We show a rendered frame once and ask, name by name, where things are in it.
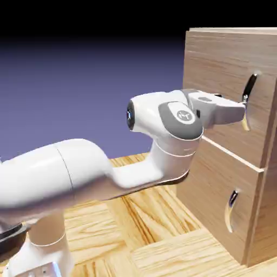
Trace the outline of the light wood cabinet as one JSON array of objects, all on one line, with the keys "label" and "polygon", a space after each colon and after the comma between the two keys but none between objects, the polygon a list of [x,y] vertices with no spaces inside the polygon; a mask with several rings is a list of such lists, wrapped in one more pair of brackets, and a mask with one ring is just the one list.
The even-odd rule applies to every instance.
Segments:
[{"label": "light wood cabinet", "polygon": [[[189,31],[277,34],[277,28],[192,28]],[[277,111],[271,136],[271,150],[260,184],[246,263],[252,266],[277,256]]]}]

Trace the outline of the small wood cabinet door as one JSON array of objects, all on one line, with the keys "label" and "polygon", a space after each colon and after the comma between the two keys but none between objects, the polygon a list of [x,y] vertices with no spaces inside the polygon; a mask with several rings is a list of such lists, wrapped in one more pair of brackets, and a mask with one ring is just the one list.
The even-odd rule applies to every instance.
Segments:
[{"label": "small wood cabinet door", "polygon": [[[247,260],[264,170],[204,137],[177,197],[241,264]],[[232,212],[233,232],[225,225],[225,206],[239,195]]]}]

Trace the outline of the long curved metal handle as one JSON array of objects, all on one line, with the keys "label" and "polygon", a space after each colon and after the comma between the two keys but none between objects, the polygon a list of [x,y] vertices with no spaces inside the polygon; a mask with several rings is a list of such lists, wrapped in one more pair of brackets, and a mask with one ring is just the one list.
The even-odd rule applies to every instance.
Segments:
[{"label": "long curved metal handle", "polygon": [[[247,84],[245,86],[245,89],[243,91],[242,97],[243,97],[243,95],[248,95],[248,100],[249,100],[250,94],[251,94],[252,89],[255,85],[255,82],[256,82],[256,79],[257,79],[258,75],[259,75],[258,73],[253,73],[249,77],[249,79],[247,81]],[[245,106],[245,114],[244,114],[244,117],[243,117],[243,120],[242,120],[242,126],[243,126],[245,131],[250,131],[250,126],[249,126],[249,123],[248,123],[248,120],[247,120],[247,104],[243,104]]]}]

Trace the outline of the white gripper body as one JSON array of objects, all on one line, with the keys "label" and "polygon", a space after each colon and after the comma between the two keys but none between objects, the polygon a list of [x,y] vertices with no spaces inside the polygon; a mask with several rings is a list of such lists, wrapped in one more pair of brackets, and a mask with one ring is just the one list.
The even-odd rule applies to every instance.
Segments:
[{"label": "white gripper body", "polygon": [[204,128],[242,121],[245,115],[244,104],[218,96],[209,96],[207,99],[209,101],[203,110]]}]

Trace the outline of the large wood cabinet door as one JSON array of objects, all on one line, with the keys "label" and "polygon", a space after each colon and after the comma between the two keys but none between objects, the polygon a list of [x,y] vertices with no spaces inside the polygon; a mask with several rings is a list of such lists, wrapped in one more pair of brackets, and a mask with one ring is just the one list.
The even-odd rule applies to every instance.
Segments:
[{"label": "large wood cabinet door", "polygon": [[246,131],[241,122],[216,126],[205,135],[259,168],[267,166],[277,111],[277,34],[189,31],[184,88],[218,93],[236,102],[253,75]]}]

